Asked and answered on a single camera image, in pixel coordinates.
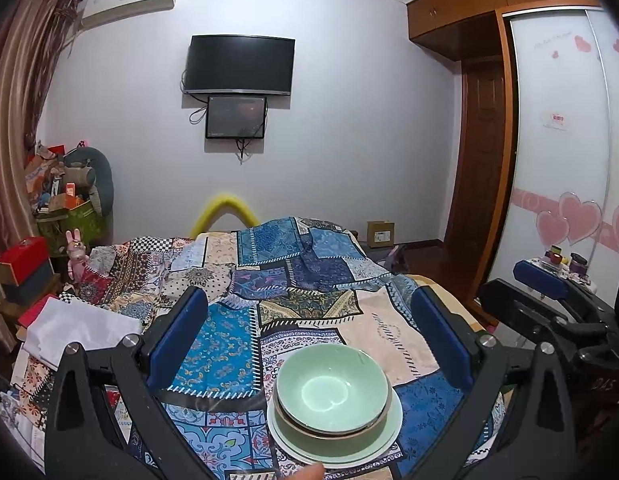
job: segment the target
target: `small monitor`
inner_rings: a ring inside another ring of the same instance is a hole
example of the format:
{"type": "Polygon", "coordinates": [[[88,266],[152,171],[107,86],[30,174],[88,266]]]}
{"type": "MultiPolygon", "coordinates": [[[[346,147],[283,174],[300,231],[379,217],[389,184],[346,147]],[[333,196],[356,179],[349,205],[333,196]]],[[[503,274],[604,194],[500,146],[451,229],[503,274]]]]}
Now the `small monitor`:
{"type": "Polygon", "coordinates": [[[205,137],[208,139],[262,139],[265,134],[266,97],[210,95],[205,137]]]}

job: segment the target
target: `wall-mounted tv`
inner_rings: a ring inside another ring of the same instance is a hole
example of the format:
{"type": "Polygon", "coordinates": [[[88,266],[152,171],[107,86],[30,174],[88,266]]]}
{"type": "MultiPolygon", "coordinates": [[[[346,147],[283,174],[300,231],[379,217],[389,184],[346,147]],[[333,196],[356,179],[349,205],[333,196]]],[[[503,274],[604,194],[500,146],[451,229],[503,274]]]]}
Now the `wall-mounted tv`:
{"type": "Polygon", "coordinates": [[[296,40],[264,36],[192,36],[186,94],[291,94],[296,40]]]}

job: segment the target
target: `green bag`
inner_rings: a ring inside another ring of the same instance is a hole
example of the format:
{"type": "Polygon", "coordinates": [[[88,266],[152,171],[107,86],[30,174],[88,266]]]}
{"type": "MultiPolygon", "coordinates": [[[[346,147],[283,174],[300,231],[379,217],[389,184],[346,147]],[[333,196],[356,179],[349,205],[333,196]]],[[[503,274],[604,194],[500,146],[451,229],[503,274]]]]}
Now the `green bag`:
{"type": "Polygon", "coordinates": [[[59,209],[36,216],[40,235],[45,237],[50,256],[65,256],[67,253],[66,231],[80,229],[80,237],[87,247],[91,240],[103,237],[107,231],[105,218],[96,214],[88,200],[73,209],[59,209]]]}

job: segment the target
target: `blue gripper pad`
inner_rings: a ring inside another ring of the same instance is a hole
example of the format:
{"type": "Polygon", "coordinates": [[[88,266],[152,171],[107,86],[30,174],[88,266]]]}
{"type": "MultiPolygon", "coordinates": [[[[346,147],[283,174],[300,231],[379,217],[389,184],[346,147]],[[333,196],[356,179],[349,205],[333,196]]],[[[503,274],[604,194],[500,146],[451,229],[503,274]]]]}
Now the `blue gripper pad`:
{"type": "Polygon", "coordinates": [[[414,322],[446,380],[467,394],[474,384],[473,362],[478,361],[473,330],[462,317],[449,312],[429,286],[414,291],[411,307],[414,322]]]}
{"type": "Polygon", "coordinates": [[[526,260],[518,262],[513,267],[513,277],[552,300],[564,300],[567,297],[567,285],[563,278],[559,278],[526,260]]]}
{"type": "Polygon", "coordinates": [[[205,292],[190,286],[170,313],[160,316],[145,332],[141,350],[151,394],[172,384],[182,360],[192,347],[208,314],[205,292]]]}

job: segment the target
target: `wooden door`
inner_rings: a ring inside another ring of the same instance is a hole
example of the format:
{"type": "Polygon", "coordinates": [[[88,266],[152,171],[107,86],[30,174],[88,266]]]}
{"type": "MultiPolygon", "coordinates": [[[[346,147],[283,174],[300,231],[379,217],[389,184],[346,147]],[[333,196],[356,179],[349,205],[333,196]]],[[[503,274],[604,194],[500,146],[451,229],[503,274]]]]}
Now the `wooden door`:
{"type": "Polygon", "coordinates": [[[494,215],[505,144],[504,69],[500,59],[463,62],[463,125],[445,243],[476,268],[494,215]]]}

